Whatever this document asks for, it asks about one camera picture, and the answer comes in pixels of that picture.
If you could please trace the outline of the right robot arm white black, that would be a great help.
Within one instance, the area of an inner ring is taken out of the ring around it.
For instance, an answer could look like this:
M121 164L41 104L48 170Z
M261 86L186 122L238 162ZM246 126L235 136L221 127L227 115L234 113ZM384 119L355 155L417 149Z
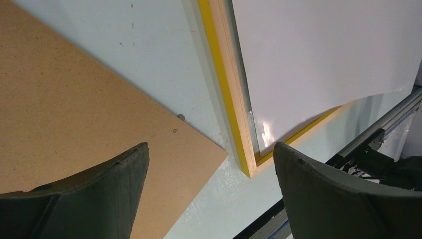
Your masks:
M366 180L413 191L422 190L422 158L410 156L395 161L372 148L354 155L357 169L365 173Z

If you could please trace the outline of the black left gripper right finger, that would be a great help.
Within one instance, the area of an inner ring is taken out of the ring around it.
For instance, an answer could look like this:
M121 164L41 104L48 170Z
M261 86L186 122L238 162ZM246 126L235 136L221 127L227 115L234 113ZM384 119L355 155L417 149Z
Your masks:
M422 194L377 184L314 160L289 145L274 164L296 239L419 239Z

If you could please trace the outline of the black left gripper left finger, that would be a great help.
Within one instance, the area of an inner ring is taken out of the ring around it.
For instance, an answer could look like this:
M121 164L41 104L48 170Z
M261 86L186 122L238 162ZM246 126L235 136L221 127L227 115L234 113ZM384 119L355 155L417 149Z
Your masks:
M3 239L127 239L149 166L142 142L72 176L0 196Z

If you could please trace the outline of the landscape photo print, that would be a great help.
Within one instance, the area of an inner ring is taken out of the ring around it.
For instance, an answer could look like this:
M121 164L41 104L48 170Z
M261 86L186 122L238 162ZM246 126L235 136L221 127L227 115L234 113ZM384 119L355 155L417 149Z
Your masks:
M419 0L235 0L260 152L321 113L415 81Z

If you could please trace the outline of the yellow wooden picture frame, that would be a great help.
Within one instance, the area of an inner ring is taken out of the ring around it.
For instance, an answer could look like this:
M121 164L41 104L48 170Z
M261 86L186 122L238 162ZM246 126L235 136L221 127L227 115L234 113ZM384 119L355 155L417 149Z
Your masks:
M253 150L252 133L240 84L240 67L235 62L233 33L229 30L227 8L221 0L200 0L198 4L240 168L247 177L253 178L273 164L273 151L259 156Z

